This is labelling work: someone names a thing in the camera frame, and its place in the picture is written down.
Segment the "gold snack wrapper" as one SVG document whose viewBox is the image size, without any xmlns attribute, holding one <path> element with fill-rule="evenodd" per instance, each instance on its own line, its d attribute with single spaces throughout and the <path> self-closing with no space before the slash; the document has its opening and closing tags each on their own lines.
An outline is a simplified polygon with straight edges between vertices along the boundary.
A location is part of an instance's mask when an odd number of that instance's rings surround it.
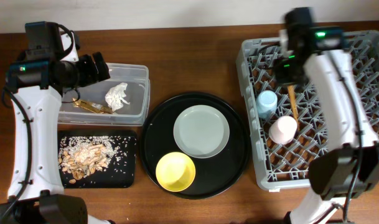
<svg viewBox="0 0 379 224">
<path fill-rule="evenodd" d="M 72 98 L 72 100 L 74 107 L 81 108 L 96 114 L 113 114 L 113 111 L 110 108 L 105 107 L 103 105 L 93 103 L 90 101 L 78 100 L 76 98 Z"/>
</svg>

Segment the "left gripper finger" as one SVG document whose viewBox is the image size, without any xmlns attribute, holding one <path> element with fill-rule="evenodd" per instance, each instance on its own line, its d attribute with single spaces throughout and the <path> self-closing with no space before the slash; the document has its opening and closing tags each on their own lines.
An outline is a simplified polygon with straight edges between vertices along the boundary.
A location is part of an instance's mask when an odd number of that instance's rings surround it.
<svg viewBox="0 0 379 224">
<path fill-rule="evenodd" d="M 96 81 L 101 82 L 110 78 L 109 68 L 101 54 L 101 52 L 95 52 L 93 59 L 97 69 Z"/>
<path fill-rule="evenodd" d="M 86 54 L 79 57 L 78 71 L 79 86 L 88 86 L 96 83 L 97 69 L 90 55 Z"/>
</svg>

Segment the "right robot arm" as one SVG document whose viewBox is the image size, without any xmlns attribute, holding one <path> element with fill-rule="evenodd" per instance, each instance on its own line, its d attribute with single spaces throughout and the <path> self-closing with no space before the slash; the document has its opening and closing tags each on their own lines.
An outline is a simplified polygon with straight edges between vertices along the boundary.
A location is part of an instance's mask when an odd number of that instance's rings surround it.
<svg viewBox="0 0 379 224">
<path fill-rule="evenodd" d="M 328 153 L 309 165 L 310 190 L 285 223 L 326 223 L 338 210 L 349 222 L 350 202 L 379 181 L 379 137 L 370 124 L 342 29 L 298 25 L 279 32 L 283 83 L 308 79 L 316 88 L 328 134 Z"/>
</svg>

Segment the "blue cup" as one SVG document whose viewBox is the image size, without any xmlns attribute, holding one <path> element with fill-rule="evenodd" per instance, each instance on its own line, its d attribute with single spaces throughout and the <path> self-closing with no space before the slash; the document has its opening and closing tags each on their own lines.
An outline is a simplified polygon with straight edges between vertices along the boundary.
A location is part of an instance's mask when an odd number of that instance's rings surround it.
<svg viewBox="0 0 379 224">
<path fill-rule="evenodd" d="M 258 117 L 267 119 L 276 112 L 278 97 L 275 92 L 270 90 L 262 91 L 256 99 Z"/>
</svg>

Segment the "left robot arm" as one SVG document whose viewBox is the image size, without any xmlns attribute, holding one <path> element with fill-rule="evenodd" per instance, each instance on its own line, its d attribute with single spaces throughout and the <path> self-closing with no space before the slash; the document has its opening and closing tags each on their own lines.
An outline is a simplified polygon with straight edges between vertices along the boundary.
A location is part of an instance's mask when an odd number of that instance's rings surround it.
<svg viewBox="0 0 379 224">
<path fill-rule="evenodd" d="M 66 88 L 108 79 L 102 54 L 25 56 L 12 63 L 3 91 L 16 121 L 14 174 L 0 223 L 101 223 L 80 197 L 64 194 L 58 170 L 57 120 Z"/>
</svg>

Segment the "white tissue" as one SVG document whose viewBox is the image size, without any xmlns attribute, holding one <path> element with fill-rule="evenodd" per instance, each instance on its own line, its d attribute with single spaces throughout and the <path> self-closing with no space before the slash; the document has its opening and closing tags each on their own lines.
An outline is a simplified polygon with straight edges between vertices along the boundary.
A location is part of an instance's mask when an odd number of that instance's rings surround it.
<svg viewBox="0 0 379 224">
<path fill-rule="evenodd" d="M 112 110 L 112 112 L 115 112 L 121 108 L 124 107 L 124 105 L 130 105 L 130 102 L 128 102 L 126 97 L 126 89 L 128 87 L 127 83 L 120 83 L 112 88 L 107 92 L 105 95 L 105 101 L 108 105 L 108 107 Z"/>
</svg>

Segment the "food scraps and rice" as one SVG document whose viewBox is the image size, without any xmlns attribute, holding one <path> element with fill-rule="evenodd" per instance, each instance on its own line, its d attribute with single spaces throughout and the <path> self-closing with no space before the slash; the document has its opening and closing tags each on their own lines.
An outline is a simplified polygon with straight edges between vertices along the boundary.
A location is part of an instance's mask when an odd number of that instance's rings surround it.
<svg viewBox="0 0 379 224">
<path fill-rule="evenodd" d="M 130 137 L 65 136 L 58 149 L 58 168 L 65 187 L 99 184 L 125 175 Z"/>
</svg>

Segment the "yellow bowl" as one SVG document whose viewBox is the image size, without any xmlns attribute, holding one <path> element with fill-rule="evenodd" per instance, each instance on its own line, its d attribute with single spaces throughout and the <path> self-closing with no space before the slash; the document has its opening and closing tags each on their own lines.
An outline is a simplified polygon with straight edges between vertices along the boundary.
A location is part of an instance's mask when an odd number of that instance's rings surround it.
<svg viewBox="0 0 379 224">
<path fill-rule="evenodd" d="M 184 153 L 170 152 L 156 166 L 158 184 L 170 192 L 181 192 L 189 188 L 196 176 L 193 160 Z"/>
</svg>

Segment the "pink cup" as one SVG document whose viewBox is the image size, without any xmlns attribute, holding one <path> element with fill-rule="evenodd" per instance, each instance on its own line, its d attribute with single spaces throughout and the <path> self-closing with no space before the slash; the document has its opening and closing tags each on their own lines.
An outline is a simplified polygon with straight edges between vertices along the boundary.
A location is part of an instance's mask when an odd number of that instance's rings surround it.
<svg viewBox="0 0 379 224">
<path fill-rule="evenodd" d="M 276 144 L 287 144 L 292 141 L 296 131 L 296 120 L 291 116 L 282 116 L 271 125 L 269 138 Z"/>
</svg>

